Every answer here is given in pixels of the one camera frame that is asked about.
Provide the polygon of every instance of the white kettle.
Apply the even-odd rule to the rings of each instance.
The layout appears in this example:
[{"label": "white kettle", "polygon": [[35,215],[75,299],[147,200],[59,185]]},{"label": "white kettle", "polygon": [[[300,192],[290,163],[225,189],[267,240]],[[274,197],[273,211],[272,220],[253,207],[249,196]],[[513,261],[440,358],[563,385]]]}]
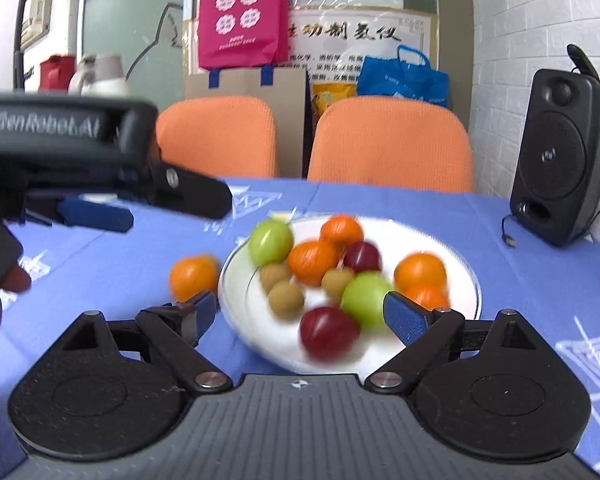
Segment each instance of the white kettle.
[{"label": "white kettle", "polygon": [[69,94],[97,97],[130,97],[131,88],[118,54],[85,56],[69,83]]}]

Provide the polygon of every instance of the orange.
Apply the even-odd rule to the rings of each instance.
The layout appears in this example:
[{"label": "orange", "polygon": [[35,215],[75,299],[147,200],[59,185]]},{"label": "orange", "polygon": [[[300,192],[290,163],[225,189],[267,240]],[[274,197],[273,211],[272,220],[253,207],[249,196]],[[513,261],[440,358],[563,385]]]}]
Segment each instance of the orange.
[{"label": "orange", "polygon": [[433,285],[413,285],[407,289],[406,293],[402,292],[402,294],[427,310],[451,306],[446,292]]},{"label": "orange", "polygon": [[365,239],[360,224],[348,215],[336,215],[329,218],[320,229],[320,238],[338,247],[348,246]]},{"label": "orange", "polygon": [[176,301],[184,303],[203,290],[218,292],[218,261],[210,254],[183,258],[171,269],[169,289]]},{"label": "orange", "polygon": [[286,258],[286,266],[301,283],[320,286],[329,269],[338,266],[341,252],[327,240],[309,240],[296,245]]},{"label": "orange", "polygon": [[394,282],[401,292],[413,285],[433,285],[447,290],[445,264],[430,253],[410,254],[395,267]]}]

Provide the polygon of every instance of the white brick wall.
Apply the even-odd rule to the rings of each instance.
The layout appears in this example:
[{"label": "white brick wall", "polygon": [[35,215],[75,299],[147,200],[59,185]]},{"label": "white brick wall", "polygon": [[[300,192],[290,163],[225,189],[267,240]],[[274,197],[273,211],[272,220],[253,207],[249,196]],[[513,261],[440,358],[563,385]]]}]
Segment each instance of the white brick wall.
[{"label": "white brick wall", "polygon": [[[474,0],[470,135],[478,191],[508,197],[531,81],[540,68],[570,70],[568,43],[600,74],[600,0]],[[600,218],[593,229],[600,241]]]}]

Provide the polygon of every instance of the blue strap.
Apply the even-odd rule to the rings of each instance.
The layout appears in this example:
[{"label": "blue strap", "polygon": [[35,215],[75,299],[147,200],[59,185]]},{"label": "blue strap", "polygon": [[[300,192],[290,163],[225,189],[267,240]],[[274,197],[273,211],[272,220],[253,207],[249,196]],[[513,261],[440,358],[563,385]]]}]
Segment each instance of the blue strap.
[{"label": "blue strap", "polygon": [[402,61],[400,59],[400,51],[405,50],[407,52],[413,52],[414,54],[418,54],[418,56],[420,56],[423,61],[424,61],[424,66],[426,66],[427,68],[431,68],[431,62],[429,61],[429,58],[427,56],[425,56],[423,53],[421,53],[421,51],[415,49],[415,48],[411,48],[410,46],[406,46],[406,45],[399,45],[398,46],[398,61]]},{"label": "blue strap", "polygon": [[265,65],[260,69],[260,86],[273,86],[273,65]]},{"label": "blue strap", "polygon": [[220,69],[214,68],[209,72],[209,88],[220,88]]}]

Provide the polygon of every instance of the fruit plate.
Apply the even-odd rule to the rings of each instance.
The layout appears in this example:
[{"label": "fruit plate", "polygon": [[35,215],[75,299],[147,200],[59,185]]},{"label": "fruit plate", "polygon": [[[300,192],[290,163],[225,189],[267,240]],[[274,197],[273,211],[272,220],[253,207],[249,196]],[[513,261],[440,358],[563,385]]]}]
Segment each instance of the fruit plate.
[{"label": "fruit plate", "polygon": [[[295,243],[317,238],[321,226],[330,216],[311,216],[290,222]],[[393,281],[396,265],[408,254],[430,252],[446,267],[451,306],[466,319],[478,319],[482,293],[478,279],[460,254],[439,240],[399,222],[357,217],[365,240],[373,242],[382,256],[382,275]],[[251,262],[246,243],[228,257],[218,286],[220,307],[238,336],[252,349],[275,364],[302,375],[357,374],[361,381],[400,352],[404,345],[390,331],[362,335],[351,351],[335,362],[312,360],[299,340],[299,319],[282,321],[273,316],[267,295],[260,285],[257,268]],[[319,288],[306,288],[305,310],[326,302]]]}]

